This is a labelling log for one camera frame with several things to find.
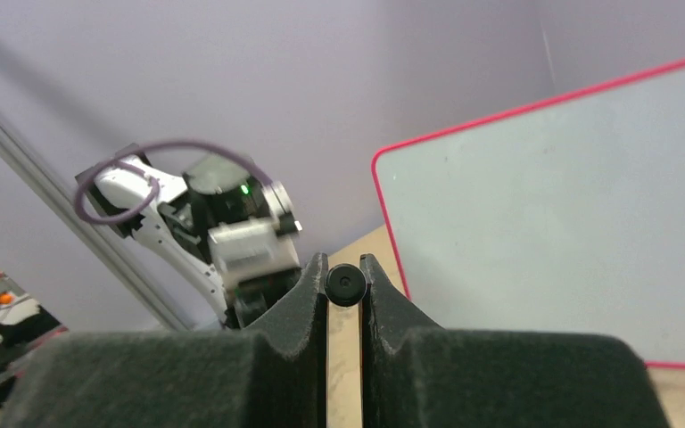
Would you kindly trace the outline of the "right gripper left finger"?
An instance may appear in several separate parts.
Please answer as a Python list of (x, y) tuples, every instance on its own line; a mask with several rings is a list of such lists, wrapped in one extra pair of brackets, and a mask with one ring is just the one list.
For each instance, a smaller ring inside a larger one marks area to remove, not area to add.
[(323, 427), (327, 257), (243, 330), (64, 333), (40, 347), (4, 427)]

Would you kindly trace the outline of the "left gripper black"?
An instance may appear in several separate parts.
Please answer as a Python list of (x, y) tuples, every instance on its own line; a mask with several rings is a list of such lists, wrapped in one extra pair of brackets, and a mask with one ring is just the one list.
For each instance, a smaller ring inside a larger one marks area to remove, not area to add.
[[(245, 220), (266, 218), (275, 224), (277, 235), (290, 235), (292, 240), (302, 230), (293, 214), (293, 205), (283, 186), (267, 187), (255, 177), (248, 177), (237, 187), (237, 195), (247, 205)], [(226, 299), (234, 313), (233, 320), (241, 328), (252, 324), (279, 302), (296, 284), (301, 266), (240, 283), (226, 291)]]

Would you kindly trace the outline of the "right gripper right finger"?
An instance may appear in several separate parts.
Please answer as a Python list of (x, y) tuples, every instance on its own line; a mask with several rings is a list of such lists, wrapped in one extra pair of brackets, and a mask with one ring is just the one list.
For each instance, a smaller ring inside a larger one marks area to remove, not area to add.
[(666, 427), (644, 362), (613, 337), (447, 329), (375, 256), (359, 261), (367, 427)]

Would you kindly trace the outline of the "black whiteboard marker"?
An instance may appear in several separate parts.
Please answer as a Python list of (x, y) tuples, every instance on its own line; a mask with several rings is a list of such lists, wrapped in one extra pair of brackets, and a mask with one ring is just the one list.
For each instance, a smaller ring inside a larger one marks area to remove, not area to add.
[(361, 302), (367, 293), (367, 281), (362, 271), (352, 264), (332, 267), (326, 276), (326, 297), (340, 307), (351, 307)]

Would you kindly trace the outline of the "whiteboard with red frame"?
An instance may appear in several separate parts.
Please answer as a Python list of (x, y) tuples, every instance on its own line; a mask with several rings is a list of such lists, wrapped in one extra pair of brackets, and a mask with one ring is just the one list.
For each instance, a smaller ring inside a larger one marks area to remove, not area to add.
[(371, 171), (438, 324), (604, 334), (685, 369), (685, 59), (385, 147)]

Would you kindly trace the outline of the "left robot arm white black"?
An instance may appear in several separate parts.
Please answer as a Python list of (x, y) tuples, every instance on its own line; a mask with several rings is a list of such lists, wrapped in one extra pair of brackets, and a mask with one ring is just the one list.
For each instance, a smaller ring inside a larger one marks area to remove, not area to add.
[(250, 325), (300, 277), (293, 204), (247, 156), (204, 141), (131, 144), (76, 182), (80, 219), (155, 253), (225, 328)]

